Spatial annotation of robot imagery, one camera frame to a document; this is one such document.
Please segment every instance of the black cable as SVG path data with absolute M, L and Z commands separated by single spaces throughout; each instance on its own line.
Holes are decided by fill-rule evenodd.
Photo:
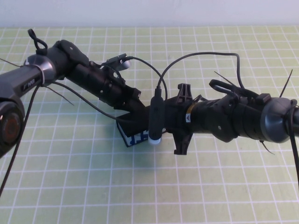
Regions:
M 179 62 L 180 60 L 183 60 L 187 57 L 191 57 L 191 56 L 196 56 L 196 55 L 221 55 L 221 56 L 236 56 L 237 57 L 237 78 L 238 78 L 238 82 L 241 88 L 245 88 L 242 81 L 241 81 L 241 76 L 240 76 L 240 57 L 238 54 L 236 53 L 219 53 L 219 52 L 196 52 L 196 53 L 192 53 L 192 54 L 188 54 L 185 56 L 180 57 L 179 59 L 175 60 L 174 62 L 172 62 L 170 65 L 167 66 L 167 68 L 163 71 L 159 81 L 158 81 L 158 85 L 157 88 L 160 88 L 161 86 L 161 81 L 164 77 L 164 75 L 166 74 L 166 72 L 177 62 Z
M 288 114 L 288 129 L 289 129 L 289 136 L 290 136 L 290 141 L 291 141 L 294 160 L 295 160 L 295 167 L 296 167 L 298 187 L 299 187 L 299 156 L 298 156 L 298 150 L 297 150 L 297 146 L 296 146 L 295 134 L 294 134 L 294 129 L 293 129 L 294 112 L 295 112 L 295 106 L 293 106 L 290 109 L 289 114 Z
M 6 171 L 6 174 L 4 176 L 4 179 L 2 181 L 2 184 L 1 184 L 1 187 L 0 187 L 0 197 L 2 195 L 2 192 L 3 192 L 3 189 L 5 187 L 5 184 L 6 184 L 6 181 L 8 179 L 8 176 L 9 176 L 9 173 L 10 173 L 10 170 L 13 166 L 13 163 L 14 163 L 14 159 L 15 159 L 15 156 L 18 152 L 18 149 L 19 149 L 19 146 L 20 146 L 20 143 L 21 143 L 21 139 L 22 139 L 22 136 L 23 136 L 23 133 L 24 133 L 24 130 L 25 130 L 25 127 L 26 127 L 26 124 L 27 124 L 27 121 L 28 121 L 28 118 L 29 118 L 29 114 L 30 114 L 30 111 L 31 111 L 31 107 L 32 107 L 32 104 L 33 104 L 33 100 L 34 100 L 34 97 L 36 96 L 36 92 L 38 90 L 40 86 L 37 86 L 34 91 L 33 91 L 33 94 L 31 96 L 31 99 L 30 99 L 30 103 L 29 103 L 29 106 L 28 106 L 28 109 L 27 109 L 27 113 L 26 113 L 26 117 L 25 117 L 25 120 L 24 120 L 24 125 L 23 125 L 23 128 L 21 130 L 21 134 L 20 134 L 20 138 L 18 140 L 18 142 L 16 143 L 16 146 L 14 148 L 14 153 L 13 153 L 13 156 L 11 157 L 11 160 L 10 160 L 10 163 L 9 163 L 9 166 L 7 168 L 7 171 Z
M 97 68 L 101 68 L 101 67 L 107 67 L 107 68 L 109 68 L 109 69 L 111 69 L 112 71 L 114 71 L 116 74 L 117 74 L 117 77 L 118 78 L 121 78 L 121 74 L 120 74 L 120 72 L 118 71 L 118 70 L 116 70 L 116 69 L 114 69 L 114 68 L 112 68 L 110 65 L 107 65 L 106 63 L 102 63 L 102 64 L 97 64 L 96 62 L 92 62 L 92 64 L 94 64 L 94 66 L 96 66 Z
M 9 64 L 11 64 L 11 65 L 14 65 L 14 66 L 16 66 L 16 67 L 21 67 L 21 66 L 19 66 L 19 65 L 17 65 L 17 64 L 14 64 L 14 63 L 12 63 L 12 62 L 9 62 L 9 61 L 7 61 L 7 60 L 4 60 L 4 59 L 2 59 L 2 58 L 0 58 L 0 60 L 2 60 L 2 61 L 4 61 L 4 62 L 6 62 L 6 63 L 9 63 Z
M 128 57 L 126 57 L 126 60 L 131 60 L 131 59 L 135 59 L 137 61 L 140 61 L 140 62 L 146 64 L 147 66 L 149 66 L 150 68 L 152 68 L 158 74 L 158 76 L 161 78 L 160 72 L 154 66 L 152 66 L 150 63 L 148 63 L 145 60 L 142 60 L 142 59 L 140 59 L 138 57 L 134 57 L 134 56 L 128 56 Z M 163 83 L 163 86 L 164 86 L 164 89 L 165 89 L 165 98 L 167 99 L 167 97 L 168 97 L 167 85 L 166 85 L 165 80 L 164 80 L 163 77 L 162 77 L 162 83 Z
M 77 93 L 76 91 L 74 91 L 73 89 L 71 89 L 70 87 L 68 87 L 67 85 L 64 85 L 62 83 L 58 83 L 58 82 L 52 82 L 53 84 L 56 84 L 56 85 L 60 85 L 66 89 L 68 89 L 69 91 L 71 91 L 72 93 L 74 93 L 76 96 L 78 96 L 80 99 L 82 99 L 84 102 L 86 102 L 88 105 L 90 105 L 92 108 L 94 108 L 95 110 L 97 110 L 98 112 L 104 114 L 105 116 L 109 117 L 109 118 L 112 118 L 118 122 L 126 122 L 126 123 L 135 123 L 134 121 L 131 121 L 131 120 L 123 120 L 123 119 L 119 119 L 119 118 L 116 118 L 104 111 L 102 111 L 101 109 L 97 108 L 95 105 L 93 105 L 91 102 L 89 102 L 87 99 L 85 99 L 83 96 L 81 96 L 79 93 Z

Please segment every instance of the cutting mat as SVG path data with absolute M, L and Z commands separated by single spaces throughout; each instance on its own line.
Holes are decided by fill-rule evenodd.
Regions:
M 34 28 L 52 46 L 66 39 L 90 60 L 103 62 L 121 53 L 140 57 L 162 72 L 182 55 L 198 51 L 235 52 L 241 57 L 246 88 L 279 96 L 291 69 L 284 97 L 298 99 L 299 26 L 172 28 Z M 22 64 L 35 53 L 27 28 L 0 29 L 0 57 Z M 0 62 L 0 73 L 15 67 Z M 223 94 L 209 86 L 219 72 L 233 83 L 236 59 L 195 56 L 166 74 L 170 97 L 179 83 L 193 96 Z M 158 78 L 140 62 L 122 72 L 127 84 L 150 104 Z M 80 87 L 62 81 L 104 111 L 111 107 Z M 299 222 L 296 171 L 290 142 L 253 140 L 223 143 L 194 135 L 187 156 L 173 154 L 174 142 L 147 142 L 126 148 L 115 122 L 65 89 L 39 90 L 3 196 L 1 223 L 289 223 Z M 32 92 L 22 98 L 28 106 Z M 12 152 L 0 160 L 4 177 Z

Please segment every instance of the blue label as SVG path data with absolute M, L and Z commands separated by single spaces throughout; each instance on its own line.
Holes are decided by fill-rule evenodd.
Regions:
M 143 142 L 143 141 L 147 140 L 148 137 L 149 137 L 149 135 L 147 134 L 147 132 L 146 133 L 141 132 L 140 134 L 133 135 L 131 137 L 130 145 L 135 145 L 137 143 Z

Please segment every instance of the wire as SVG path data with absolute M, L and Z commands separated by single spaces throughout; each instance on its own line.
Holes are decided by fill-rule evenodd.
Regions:
M 56 93 L 57 95 L 61 96 L 63 99 L 65 99 L 67 102 L 69 102 L 70 104 L 72 104 L 74 106 L 74 104 L 69 101 L 67 98 L 65 98 L 63 95 L 61 95 L 59 92 L 56 92 L 55 90 L 53 90 L 52 88 L 45 86 L 46 88 L 48 88 L 49 90 L 53 91 L 54 93 Z
M 110 65 L 107 65 L 106 63 L 102 63 L 102 64 L 97 64 L 96 62 L 92 62 L 92 64 L 94 64 L 97 68 L 101 68 L 101 67 L 107 67 L 109 69 L 111 69 L 112 71 L 114 71 L 117 74 L 118 78 L 121 78 L 121 74 L 118 70 L 112 68 Z
M 14 153 L 13 153 L 13 156 L 11 157 L 11 160 L 10 160 L 10 163 L 9 163 L 9 166 L 7 168 L 7 171 L 6 171 L 6 174 L 4 176 L 4 179 L 2 181 L 2 184 L 1 184 L 1 187 L 0 187 L 0 197 L 2 195 L 2 192 L 3 192 L 3 189 L 5 187 L 5 184 L 6 184 L 6 181 L 8 179 L 8 176 L 9 176 L 9 173 L 10 173 L 10 170 L 13 166 L 13 163 L 14 163 L 14 159 L 15 159 L 15 156 L 18 152 L 18 149 L 19 149 L 19 146 L 20 146 L 20 143 L 21 143 L 21 139 L 22 139 L 22 136 L 23 136 L 23 133 L 24 133 L 24 130 L 25 130 L 25 127 L 26 127 L 26 124 L 27 124 L 27 121 L 28 121 L 28 118 L 29 118 L 29 114 L 30 114 L 30 111 L 31 111 L 31 107 L 32 107 L 32 104 L 33 104 L 33 100 L 34 100 L 34 97 L 36 96 L 36 92 L 38 90 L 40 86 L 38 85 L 34 91 L 33 91 L 33 94 L 31 96 L 31 99 L 30 99 L 30 103 L 29 103 L 29 106 L 28 106 L 28 109 L 27 109 L 27 113 L 26 113 L 26 117 L 25 117 L 25 120 L 24 120 L 24 125 L 23 125 L 23 128 L 21 130 L 21 134 L 20 134 L 20 138 L 19 140 L 17 141 L 16 143 L 16 146 L 14 148 Z
M 191 56 L 196 56 L 196 55 L 221 55 L 221 56 L 236 56 L 237 57 L 237 78 L 238 78 L 238 82 L 241 88 L 245 88 L 242 81 L 241 81 L 241 76 L 240 76 L 240 57 L 238 54 L 236 53 L 219 53 L 219 52 L 196 52 L 196 53 L 192 53 L 192 54 L 188 54 L 185 56 L 180 57 L 179 59 L 175 60 L 174 62 L 172 62 L 170 65 L 167 66 L 167 68 L 163 71 L 159 81 L 158 81 L 158 85 L 157 88 L 160 88 L 161 85 L 161 81 L 164 78 L 166 72 L 177 62 L 179 62 L 180 60 L 183 60 L 187 57 L 191 57 Z
M 138 57 L 134 57 L 134 56 L 128 56 L 128 57 L 126 57 L 126 60 L 131 60 L 131 59 L 135 59 L 137 61 L 140 61 L 140 62 L 146 64 L 147 66 L 149 66 L 150 68 L 152 68 L 158 74 L 158 76 L 161 78 L 160 72 L 154 66 L 152 66 L 150 63 L 148 63 L 145 60 L 142 60 L 142 59 L 140 59 Z M 165 98 L 167 99 L 167 97 L 168 97 L 167 85 L 166 85 L 165 80 L 164 80 L 163 77 L 162 77 L 162 83 L 163 83 L 163 86 L 164 86 L 164 89 L 165 89 Z
M 90 105 L 92 108 L 94 108 L 95 110 L 97 110 L 98 112 L 104 114 L 105 116 L 109 117 L 109 118 L 112 118 L 118 122 L 125 122 L 125 123 L 135 123 L 134 121 L 131 121 L 131 120 L 124 120 L 124 119 L 120 119 L 120 118 L 116 118 L 104 111 L 102 111 L 101 109 L 97 108 L 95 105 L 93 105 L 91 102 L 89 102 L 87 99 L 85 99 L 83 96 L 81 96 L 79 93 L 77 93 L 76 91 L 74 91 L 73 89 L 71 89 L 70 87 L 62 84 L 62 83 L 58 83 L 58 82 L 52 82 L 53 84 L 56 84 L 56 85 L 60 85 L 66 89 L 68 89 L 69 91 L 71 91 L 72 93 L 74 93 L 76 96 L 78 96 L 80 99 L 82 99 L 84 102 L 86 102 L 88 105 Z
M 294 160 L 295 160 L 295 166 L 296 166 L 296 172 L 297 172 L 297 180 L 298 180 L 298 187 L 299 187 L 299 156 L 298 156 L 298 151 L 297 151 L 297 146 L 296 146 L 296 140 L 295 140 L 295 134 L 294 134 L 294 129 L 293 129 L 293 116 L 295 112 L 295 106 L 293 106 L 288 115 L 288 129 L 289 129 L 289 136 L 290 136 L 290 141 L 292 145 L 292 150 L 293 150 L 293 155 L 294 155 Z
M 214 71 L 218 76 L 220 76 L 221 78 L 225 79 L 228 83 L 230 83 L 231 85 L 234 85 L 231 81 L 229 81 L 227 78 L 223 77 L 222 75 L 220 75 L 218 72 Z
M 284 86 L 284 88 L 282 89 L 282 91 L 281 91 L 281 94 L 279 95 L 279 98 L 281 98 L 282 97 L 282 94 L 284 93 L 284 91 L 285 91 L 285 88 L 286 88 L 286 86 L 288 85 L 288 83 L 289 83 L 289 80 L 290 80 L 290 78 L 291 78 L 291 75 L 292 75 L 292 73 L 293 73 L 293 69 L 291 70 L 291 72 L 290 72 L 290 75 L 289 75 L 289 77 L 288 77 L 288 79 L 287 79 L 287 81 L 286 81 L 286 83 L 285 83 L 285 86 Z
M 7 61 L 7 60 L 4 60 L 4 59 L 2 59 L 2 58 L 0 58 L 0 60 L 2 60 L 2 61 L 4 61 L 4 62 L 6 62 L 6 63 L 9 63 L 9 64 L 11 64 L 11 65 L 14 65 L 14 66 L 16 66 L 16 67 L 21 67 L 21 66 L 19 66 L 19 65 L 17 65 L 17 64 L 14 64 L 14 63 L 12 63 L 12 62 L 9 62 L 9 61 Z

